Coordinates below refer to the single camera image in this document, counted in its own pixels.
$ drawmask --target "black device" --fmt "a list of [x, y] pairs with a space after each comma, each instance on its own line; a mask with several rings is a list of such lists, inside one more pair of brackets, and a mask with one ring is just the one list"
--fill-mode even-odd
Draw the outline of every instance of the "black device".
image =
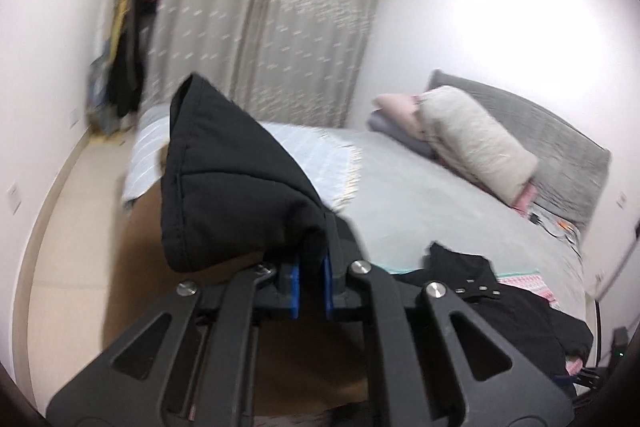
[[[328, 216], [327, 316], [362, 325], [367, 424], [564, 427], [569, 398], [443, 283], [398, 282], [360, 259]], [[250, 427], [260, 322], [296, 317], [295, 263], [226, 285], [185, 282], [83, 369], [47, 409], [53, 427]]]

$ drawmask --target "baseboard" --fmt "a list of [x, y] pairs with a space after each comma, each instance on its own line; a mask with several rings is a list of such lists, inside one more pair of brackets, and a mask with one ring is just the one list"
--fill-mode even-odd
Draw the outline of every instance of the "baseboard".
[[60, 169], [56, 176], [47, 197], [36, 218], [35, 225], [31, 231], [27, 248], [24, 251], [24, 259], [20, 266], [18, 274], [18, 283], [15, 289], [14, 316], [13, 316], [13, 355], [14, 355], [14, 371], [15, 383], [24, 394], [25, 398], [36, 407], [35, 398], [33, 396], [33, 385], [31, 384], [31, 371], [29, 369], [29, 351], [27, 347], [27, 324], [29, 318], [29, 301], [31, 299], [31, 287], [33, 286], [33, 274], [36, 269], [36, 261], [40, 253], [40, 246], [47, 230], [49, 219], [53, 213], [53, 209], [58, 202], [62, 187], [64, 187], [66, 179], [71, 173], [71, 169], [78, 161], [78, 157], [82, 149], [89, 143], [89, 130], [82, 135], [74, 149], [71, 151], [69, 158]]

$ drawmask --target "gray bed sheet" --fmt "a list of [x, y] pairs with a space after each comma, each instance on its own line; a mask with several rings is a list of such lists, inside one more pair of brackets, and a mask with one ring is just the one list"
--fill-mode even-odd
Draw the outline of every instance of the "gray bed sheet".
[[538, 271], [562, 311], [584, 320], [582, 264], [571, 247], [452, 172], [386, 136], [329, 133], [362, 150], [355, 197], [341, 212], [366, 257], [387, 269], [422, 267], [433, 241], [483, 255], [498, 275]]

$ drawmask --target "gray curtain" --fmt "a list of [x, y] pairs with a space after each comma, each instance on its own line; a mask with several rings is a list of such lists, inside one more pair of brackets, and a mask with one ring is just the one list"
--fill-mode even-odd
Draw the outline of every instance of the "gray curtain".
[[341, 126], [377, 0], [160, 0], [142, 110], [197, 71], [260, 120]]

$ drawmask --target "black fabric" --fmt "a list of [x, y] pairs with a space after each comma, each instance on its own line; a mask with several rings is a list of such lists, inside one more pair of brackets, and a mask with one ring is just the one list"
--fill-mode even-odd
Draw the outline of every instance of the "black fabric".
[[140, 52], [140, 29], [142, 18], [153, 15], [157, 4], [158, 0], [133, 0], [133, 9], [125, 15], [107, 83], [107, 98], [116, 107], [118, 118], [137, 111], [140, 107], [145, 78], [145, 61]]
[[172, 100], [170, 137], [161, 227], [172, 269], [197, 271], [252, 252], [299, 253], [304, 273], [319, 269], [324, 206], [257, 121], [192, 74]]
[[551, 308], [535, 293], [500, 284], [484, 257], [433, 243], [426, 262], [427, 268], [396, 279], [417, 286], [444, 282], [549, 377], [567, 374], [568, 355], [586, 362], [593, 342], [587, 324]]

